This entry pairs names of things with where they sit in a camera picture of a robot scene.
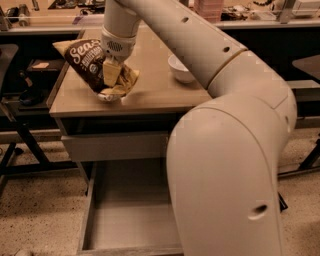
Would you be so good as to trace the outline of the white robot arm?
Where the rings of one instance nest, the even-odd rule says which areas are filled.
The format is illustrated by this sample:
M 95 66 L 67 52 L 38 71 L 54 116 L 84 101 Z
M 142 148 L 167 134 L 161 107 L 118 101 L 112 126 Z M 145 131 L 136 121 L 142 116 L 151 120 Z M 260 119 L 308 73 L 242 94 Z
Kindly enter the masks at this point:
M 102 47 L 119 61 L 145 22 L 209 93 L 167 146 L 184 256 L 283 256 L 280 154 L 297 119 L 289 85 L 178 0 L 106 0 Z

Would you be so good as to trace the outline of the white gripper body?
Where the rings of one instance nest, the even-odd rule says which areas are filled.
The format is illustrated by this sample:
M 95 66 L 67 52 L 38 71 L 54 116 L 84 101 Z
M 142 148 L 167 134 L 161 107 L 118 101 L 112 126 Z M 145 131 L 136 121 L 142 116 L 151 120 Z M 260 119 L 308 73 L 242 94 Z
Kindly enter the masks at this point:
M 109 57 L 114 57 L 118 62 L 127 60 L 134 49 L 136 37 L 120 37 L 102 28 L 101 47 Z

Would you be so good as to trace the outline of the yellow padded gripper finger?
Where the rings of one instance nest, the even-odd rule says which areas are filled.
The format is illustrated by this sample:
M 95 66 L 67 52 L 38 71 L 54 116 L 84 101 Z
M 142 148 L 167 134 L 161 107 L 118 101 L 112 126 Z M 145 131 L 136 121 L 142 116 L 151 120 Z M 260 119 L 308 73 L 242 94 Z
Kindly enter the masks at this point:
M 108 87 L 114 87 L 121 73 L 122 66 L 114 59 L 107 58 L 103 62 L 104 84 Z

